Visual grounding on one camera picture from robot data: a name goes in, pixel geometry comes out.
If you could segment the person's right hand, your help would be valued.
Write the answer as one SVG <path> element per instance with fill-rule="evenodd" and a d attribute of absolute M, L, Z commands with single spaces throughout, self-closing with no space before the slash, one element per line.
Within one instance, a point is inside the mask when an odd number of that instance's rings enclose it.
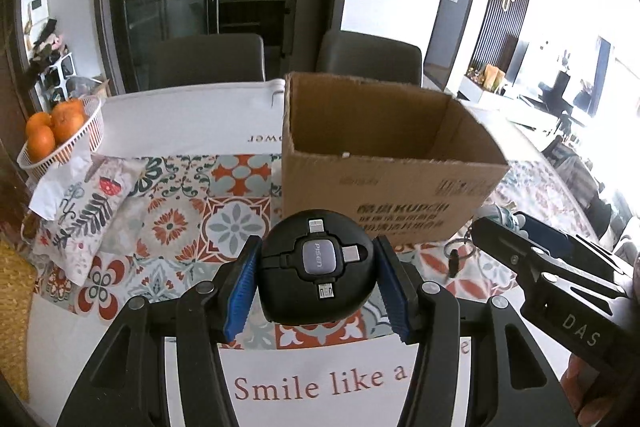
<path fill-rule="evenodd" d="M 632 288 L 639 304 L 639 262 L 626 262 L 632 266 Z M 605 374 L 572 352 L 561 383 L 580 425 L 639 424 L 634 418 L 639 412 L 639 369 L 630 374 Z"/>

